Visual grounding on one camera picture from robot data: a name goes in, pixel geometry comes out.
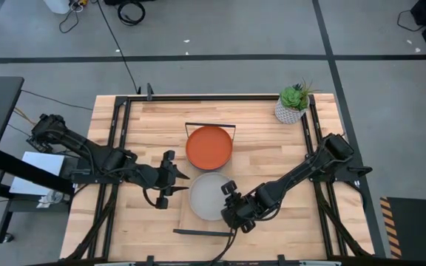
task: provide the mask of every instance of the white pot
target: white pot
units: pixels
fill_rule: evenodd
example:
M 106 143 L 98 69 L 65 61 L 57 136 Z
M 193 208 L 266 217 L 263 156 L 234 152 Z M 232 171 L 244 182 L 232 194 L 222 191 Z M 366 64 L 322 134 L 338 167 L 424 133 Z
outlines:
M 296 123 L 300 121 L 300 118 L 303 116 L 303 114 L 307 112 L 309 105 L 310 98 L 308 98 L 307 108 L 303 109 L 302 111 L 298 111 L 282 105 L 282 101 L 279 98 L 275 105 L 275 116 L 282 123 Z

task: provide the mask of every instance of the butcher block tabletop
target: butcher block tabletop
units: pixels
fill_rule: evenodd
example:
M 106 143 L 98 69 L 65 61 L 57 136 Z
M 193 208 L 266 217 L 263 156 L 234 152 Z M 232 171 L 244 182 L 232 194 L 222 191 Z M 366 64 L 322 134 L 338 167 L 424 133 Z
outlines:
M 92 114 L 88 138 L 106 145 L 116 96 L 98 96 Z M 323 136 L 342 134 L 337 104 L 333 94 L 315 94 Z M 275 100 L 225 101 L 136 101 L 129 114 L 125 149 L 138 155 L 138 163 L 158 167 L 167 150 L 175 151 L 174 163 L 190 180 L 178 180 L 177 185 L 190 184 L 203 172 L 186 158 L 186 122 L 236 125 L 233 154 L 218 171 L 234 180 L 238 191 L 247 193 L 260 183 L 276 180 L 299 165 L 307 152 L 301 122 L 282 124 L 274 115 Z M 124 106 L 121 107 L 115 146 L 119 144 Z M 308 111 L 314 148 L 317 140 Z M 225 129 L 233 134 L 232 129 Z M 70 255 L 85 237 L 93 223 L 99 185 L 88 185 L 72 203 L 61 257 Z M 373 253 L 362 201 L 358 192 L 344 183 L 335 183 L 339 214 L 344 226 L 356 241 Z M 106 199 L 110 187 L 106 190 Z M 150 191 L 155 200 L 158 191 Z M 328 220 L 334 253 L 339 254 L 333 225 Z M 229 232 L 224 221 L 205 221 L 196 216 L 189 203 L 189 191 L 169 197 L 169 208 L 157 210 L 143 198 L 135 184 L 120 185 L 112 228 L 109 260 L 145 262 L 206 261 L 216 257 L 226 246 L 227 237 L 191 236 L 173 233 L 173 229 Z M 101 255 L 104 228 L 98 234 L 96 255 Z M 282 208 L 274 219 L 258 222 L 250 233 L 239 231 L 225 260 L 326 259 L 317 201 L 313 184 L 303 181 L 285 196 Z

